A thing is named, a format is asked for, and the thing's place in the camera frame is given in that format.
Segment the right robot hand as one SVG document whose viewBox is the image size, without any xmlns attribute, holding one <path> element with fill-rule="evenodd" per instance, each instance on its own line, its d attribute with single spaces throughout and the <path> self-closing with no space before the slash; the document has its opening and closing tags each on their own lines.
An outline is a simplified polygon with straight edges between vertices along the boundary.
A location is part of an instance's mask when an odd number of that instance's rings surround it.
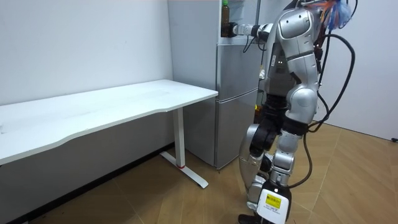
<svg viewBox="0 0 398 224">
<path fill-rule="evenodd" d="M 233 38 L 237 35 L 251 36 L 253 25 L 229 22 L 221 26 L 221 37 Z"/>
</svg>

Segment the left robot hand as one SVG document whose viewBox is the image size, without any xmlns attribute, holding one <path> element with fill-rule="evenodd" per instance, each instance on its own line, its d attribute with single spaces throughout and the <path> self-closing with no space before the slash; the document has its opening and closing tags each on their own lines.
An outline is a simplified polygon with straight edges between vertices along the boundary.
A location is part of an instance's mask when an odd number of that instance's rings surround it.
<svg viewBox="0 0 398 224">
<path fill-rule="evenodd" d="M 262 185 L 256 213 L 274 224 L 285 224 L 289 218 L 292 194 L 290 189 L 271 182 Z"/>
</svg>

